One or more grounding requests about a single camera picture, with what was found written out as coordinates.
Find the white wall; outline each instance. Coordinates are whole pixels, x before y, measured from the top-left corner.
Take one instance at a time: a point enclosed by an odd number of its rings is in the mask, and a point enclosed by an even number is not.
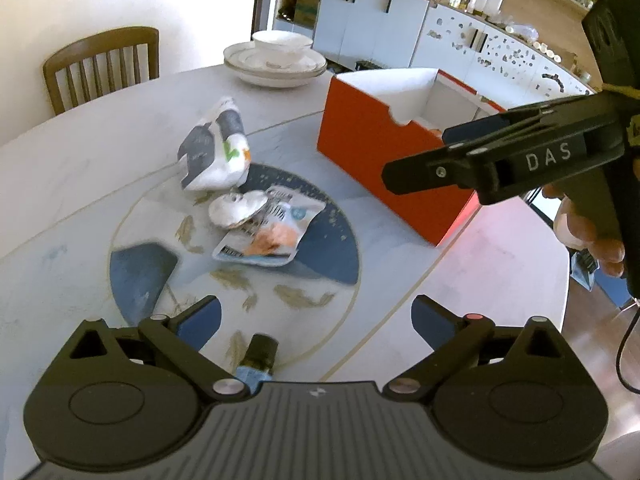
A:
[[[160,31],[160,77],[222,62],[248,41],[254,0],[0,0],[0,145],[53,117],[42,63],[61,47],[127,25]]]

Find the chair backrest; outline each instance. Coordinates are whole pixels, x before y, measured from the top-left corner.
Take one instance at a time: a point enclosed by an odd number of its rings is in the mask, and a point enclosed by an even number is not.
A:
[[[130,72],[127,73],[125,56],[126,50],[128,51],[129,48],[132,48],[133,84],[140,83],[138,46],[142,44],[146,44],[149,79],[156,79],[160,72],[158,60],[159,33],[158,30],[153,27],[123,27],[107,30],[67,45],[47,59],[42,67],[42,71],[44,73],[47,90],[49,91],[51,105],[56,115],[65,112],[65,104],[58,85],[57,73],[59,71],[65,70],[66,72],[68,97],[71,102],[71,107],[73,108],[78,106],[78,95],[80,94],[80,91],[76,89],[76,83],[72,75],[73,72],[76,74],[79,73],[79,90],[82,92],[83,102],[91,101],[94,97],[101,97],[105,93],[116,91],[116,79],[114,77],[113,60],[111,59],[111,52],[113,50],[118,51],[120,87],[126,88],[131,83]],[[103,91],[102,83],[104,79],[100,75],[98,66],[98,56],[102,54],[104,54],[106,58],[108,91],[106,88]],[[93,78],[87,78],[85,61],[87,64],[90,64]]]

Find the crumpled snack bag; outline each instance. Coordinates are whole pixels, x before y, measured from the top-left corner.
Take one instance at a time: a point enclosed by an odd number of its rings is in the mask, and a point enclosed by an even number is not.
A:
[[[229,231],[213,258],[263,267],[288,264],[298,244],[325,202],[285,186],[271,186],[267,203],[249,221]]]
[[[246,182],[249,142],[231,97],[223,97],[193,127],[178,149],[178,161],[186,172],[182,189],[188,191],[229,189]]]

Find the white bowl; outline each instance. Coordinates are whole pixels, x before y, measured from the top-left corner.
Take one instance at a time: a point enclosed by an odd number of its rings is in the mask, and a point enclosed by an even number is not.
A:
[[[274,68],[286,68],[299,62],[313,43],[303,34],[286,30],[259,30],[251,38]]]

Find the hand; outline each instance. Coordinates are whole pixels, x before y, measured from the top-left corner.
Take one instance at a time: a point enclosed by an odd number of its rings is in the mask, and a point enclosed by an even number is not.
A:
[[[634,173],[640,180],[640,158],[634,161]],[[622,261],[625,257],[625,247],[622,242],[598,238],[593,222],[580,216],[575,204],[554,188],[553,184],[543,187],[542,195],[546,198],[562,199],[554,220],[554,232],[558,240],[572,249],[588,249],[591,255],[597,259],[605,274],[614,278],[622,276],[625,270]]]

